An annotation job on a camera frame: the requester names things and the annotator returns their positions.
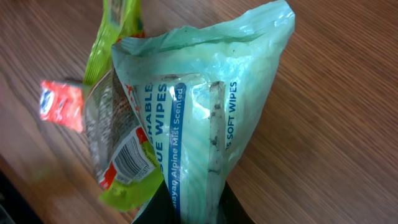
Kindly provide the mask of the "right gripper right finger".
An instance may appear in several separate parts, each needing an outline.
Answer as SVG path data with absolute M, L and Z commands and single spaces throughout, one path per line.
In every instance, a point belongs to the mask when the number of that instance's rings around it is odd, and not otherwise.
M 227 182 L 218 204 L 217 224 L 254 224 Z

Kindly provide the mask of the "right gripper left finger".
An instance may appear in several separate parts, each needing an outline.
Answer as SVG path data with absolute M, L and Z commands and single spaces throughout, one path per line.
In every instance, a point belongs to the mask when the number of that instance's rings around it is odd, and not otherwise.
M 174 206 L 165 181 L 132 224 L 175 224 Z

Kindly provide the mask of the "green snack bag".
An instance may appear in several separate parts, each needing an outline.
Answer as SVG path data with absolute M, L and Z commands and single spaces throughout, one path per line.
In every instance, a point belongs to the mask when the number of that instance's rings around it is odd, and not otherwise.
M 163 181 L 154 150 L 135 117 L 113 66 L 111 47 L 125 37 L 144 36 L 140 0 L 104 0 L 103 16 L 83 83 L 83 126 L 100 200 L 127 212 L 141 207 Z

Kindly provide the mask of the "teal wipes pack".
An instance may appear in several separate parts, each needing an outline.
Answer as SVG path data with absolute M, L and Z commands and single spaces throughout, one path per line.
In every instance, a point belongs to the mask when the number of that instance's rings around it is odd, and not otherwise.
M 218 223 L 226 178 L 271 90 L 295 14 L 273 1 L 206 28 L 113 45 L 119 80 L 153 145 L 175 223 Z

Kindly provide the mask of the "red small tissue pack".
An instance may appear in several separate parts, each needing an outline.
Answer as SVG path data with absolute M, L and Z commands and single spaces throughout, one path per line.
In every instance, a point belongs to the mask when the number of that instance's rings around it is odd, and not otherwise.
M 81 86 L 41 80 L 40 119 L 49 121 L 78 133 L 83 132 L 83 90 Z

